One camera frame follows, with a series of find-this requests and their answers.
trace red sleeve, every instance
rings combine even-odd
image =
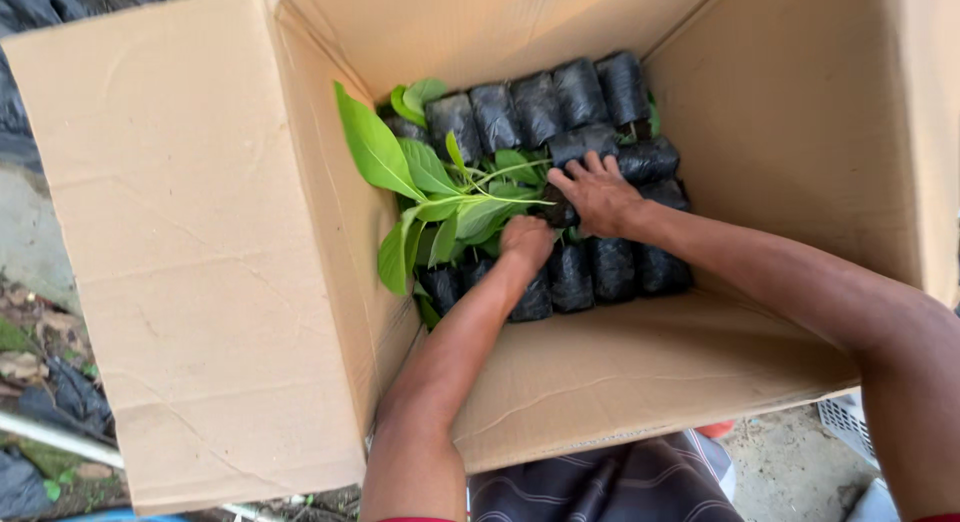
[[[960,514],[941,514],[940,516],[929,516],[927,518],[920,518],[914,522],[960,522]]]

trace dirt ground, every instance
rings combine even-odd
[[[816,405],[739,419],[721,443],[747,522],[840,522],[881,475],[820,423]]]

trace cardboard box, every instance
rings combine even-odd
[[[334,80],[373,102],[628,49],[695,213],[957,290],[960,0],[176,0],[7,38],[117,419],[169,513],[358,483],[420,328],[397,213]],[[696,273],[505,328],[455,428],[474,472],[801,404],[858,373]]]

